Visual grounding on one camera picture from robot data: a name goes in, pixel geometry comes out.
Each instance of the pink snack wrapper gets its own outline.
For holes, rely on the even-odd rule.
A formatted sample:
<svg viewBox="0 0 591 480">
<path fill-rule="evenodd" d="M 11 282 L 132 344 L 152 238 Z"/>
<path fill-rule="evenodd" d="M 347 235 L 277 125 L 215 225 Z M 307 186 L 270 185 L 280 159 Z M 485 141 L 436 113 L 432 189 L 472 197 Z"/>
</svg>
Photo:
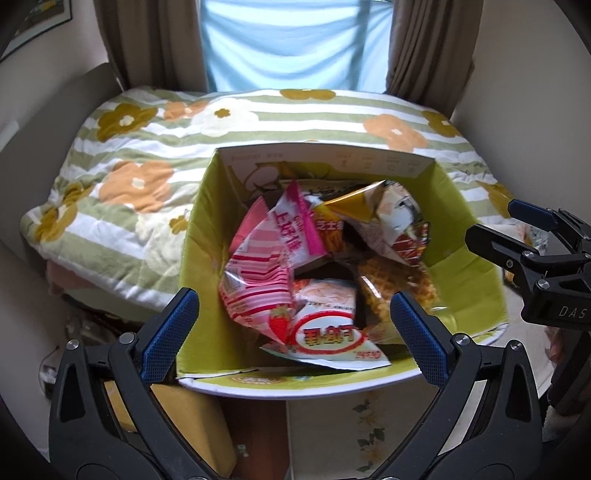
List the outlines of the pink snack wrapper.
<svg viewBox="0 0 591 480">
<path fill-rule="evenodd" d="M 219 284 L 230 318 L 279 343 L 293 315 L 293 269 L 270 215 L 236 249 Z"/>
<path fill-rule="evenodd" d="M 308 210 L 297 182 L 292 181 L 271 210 L 281 239 L 289 250 L 293 268 L 327 254 L 314 225 L 314 213 Z"/>
<path fill-rule="evenodd" d="M 257 198 L 255 203 L 251 205 L 250 209 L 242 219 L 240 227 L 238 227 L 238 231 L 232 239 L 229 249 L 229 253 L 231 255 L 236 251 L 236 249 L 238 249 L 241 243 L 246 240 L 246 237 L 255 229 L 255 227 L 263 220 L 267 219 L 268 214 L 269 209 L 267 208 L 265 199 L 263 197 Z"/>
<path fill-rule="evenodd" d="M 271 211 L 252 204 L 229 251 L 219 293 L 230 318 L 285 344 L 294 269 L 326 254 L 297 182 Z"/>
</svg>

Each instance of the window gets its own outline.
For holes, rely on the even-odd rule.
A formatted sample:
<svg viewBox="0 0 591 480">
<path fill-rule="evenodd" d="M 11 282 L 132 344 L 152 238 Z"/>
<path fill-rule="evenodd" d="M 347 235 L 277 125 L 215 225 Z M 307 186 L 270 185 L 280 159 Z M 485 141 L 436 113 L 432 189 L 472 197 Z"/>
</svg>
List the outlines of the window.
<svg viewBox="0 0 591 480">
<path fill-rule="evenodd" d="M 210 91 L 383 92 L 388 0 L 202 0 Z"/>
</svg>

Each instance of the das logo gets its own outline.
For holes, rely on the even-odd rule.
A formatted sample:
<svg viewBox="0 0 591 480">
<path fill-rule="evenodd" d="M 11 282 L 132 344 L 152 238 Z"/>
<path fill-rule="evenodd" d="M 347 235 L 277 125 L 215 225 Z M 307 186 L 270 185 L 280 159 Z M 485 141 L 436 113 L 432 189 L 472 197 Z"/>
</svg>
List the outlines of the das logo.
<svg viewBox="0 0 591 480">
<path fill-rule="evenodd" d="M 580 309 L 577 310 L 577 307 L 570 309 L 568 306 L 564 305 L 560 309 L 560 313 L 558 314 L 559 317 L 566 317 L 571 319 L 584 319 L 585 315 L 587 314 L 587 309 Z"/>
</svg>

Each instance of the picture frame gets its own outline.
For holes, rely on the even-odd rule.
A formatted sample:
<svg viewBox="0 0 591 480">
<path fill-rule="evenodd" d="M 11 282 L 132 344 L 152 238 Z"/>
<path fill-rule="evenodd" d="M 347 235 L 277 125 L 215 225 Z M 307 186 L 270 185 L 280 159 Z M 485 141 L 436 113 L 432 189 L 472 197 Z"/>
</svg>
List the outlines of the picture frame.
<svg viewBox="0 0 591 480">
<path fill-rule="evenodd" d="M 69 22 L 71 19 L 72 0 L 37 0 L 36 6 L 33 7 L 15 33 L 14 38 L 0 57 L 0 61 L 39 35 Z"/>
</svg>

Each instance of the striped blanket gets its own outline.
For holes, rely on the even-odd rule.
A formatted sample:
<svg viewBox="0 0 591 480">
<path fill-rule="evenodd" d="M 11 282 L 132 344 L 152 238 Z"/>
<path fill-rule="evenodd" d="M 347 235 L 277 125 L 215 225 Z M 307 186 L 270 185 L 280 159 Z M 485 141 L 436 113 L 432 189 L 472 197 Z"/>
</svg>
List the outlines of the striped blanket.
<svg viewBox="0 0 591 480">
<path fill-rule="evenodd" d="M 21 220 L 46 259 L 161 310 L 205 169 L 219 147 L 317 141 L 435 158 L 484 224 L 515 229 L 508 195 L 439 113 L 373 93 L 257 90 L 199 95 L 140 87 L 104 103 L 76 135 L 47 203 Z"/>
</svg>

